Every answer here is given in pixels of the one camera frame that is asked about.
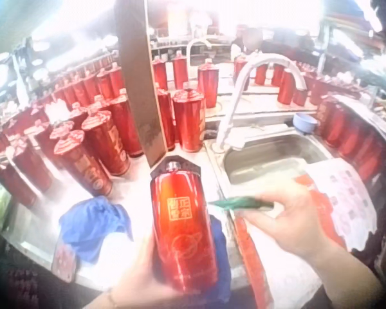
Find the stainless steel sink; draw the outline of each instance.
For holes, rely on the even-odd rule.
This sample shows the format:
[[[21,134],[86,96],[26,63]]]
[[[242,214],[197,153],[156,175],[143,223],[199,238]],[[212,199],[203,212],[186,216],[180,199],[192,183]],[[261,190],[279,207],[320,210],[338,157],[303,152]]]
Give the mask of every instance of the stainless steel sink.
[[[226,198],[255,194],[272,177],[294,178],[304,174],[307,164],[333,157],[315,137],[301,135],[292,128],[249,138],[240,151],[216,153],[213,143],[214,140],[205,142]]]

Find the small bowl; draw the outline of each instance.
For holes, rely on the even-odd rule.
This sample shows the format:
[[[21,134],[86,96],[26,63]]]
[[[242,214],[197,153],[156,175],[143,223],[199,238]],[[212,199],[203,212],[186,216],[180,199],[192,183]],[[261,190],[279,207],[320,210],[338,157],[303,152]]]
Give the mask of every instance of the small bowl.
[[[313,133],[317,124],[317,120],[314,119],[311,115],[296,113],[295,116],[293,116],[293,125],[298,131],[302,133]]]

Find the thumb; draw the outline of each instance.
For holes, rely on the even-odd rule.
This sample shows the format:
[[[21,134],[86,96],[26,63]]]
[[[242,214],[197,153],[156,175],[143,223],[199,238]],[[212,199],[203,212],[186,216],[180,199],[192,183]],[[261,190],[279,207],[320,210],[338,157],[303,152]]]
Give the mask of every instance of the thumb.
[[[255,227],[261,229],[267,235],[275,238],[276,234],[276,220],[265,215],[261,211],[254,209],[246,209],[235,211],[235,214],[246,219]]]

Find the finger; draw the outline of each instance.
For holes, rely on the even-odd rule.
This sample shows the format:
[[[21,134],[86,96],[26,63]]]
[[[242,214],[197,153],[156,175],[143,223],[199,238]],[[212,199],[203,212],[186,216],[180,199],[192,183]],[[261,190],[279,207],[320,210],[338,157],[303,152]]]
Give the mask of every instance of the finger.
[[[249,210],[235,211],[235,214],[237,214],[240,217],[243,217],[244,219],[249,221],[252,225],[261,229],[267,235],[270,235],[273,238],[275,237],[276,220],[265,215],[263,212],[249,209]]]
[[[308,188],[289,178],[277,178],[268,184],[256,196],[264,201],[276,201],[286,208],[293,205],[294,200],[306,199],[310,196]]]

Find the bracelet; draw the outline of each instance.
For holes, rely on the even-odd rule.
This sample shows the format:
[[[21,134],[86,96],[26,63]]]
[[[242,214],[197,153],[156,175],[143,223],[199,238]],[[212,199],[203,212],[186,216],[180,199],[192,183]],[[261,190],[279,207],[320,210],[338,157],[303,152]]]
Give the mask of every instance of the bracelet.
[[[113,308],[114,309],[118,309],[118,305],[115,303],[115,301],[113,300],[113,298],[111,297],[111,288],[109,290],[107,290],[107,299],[109,300],[109,302],[112,304]]]

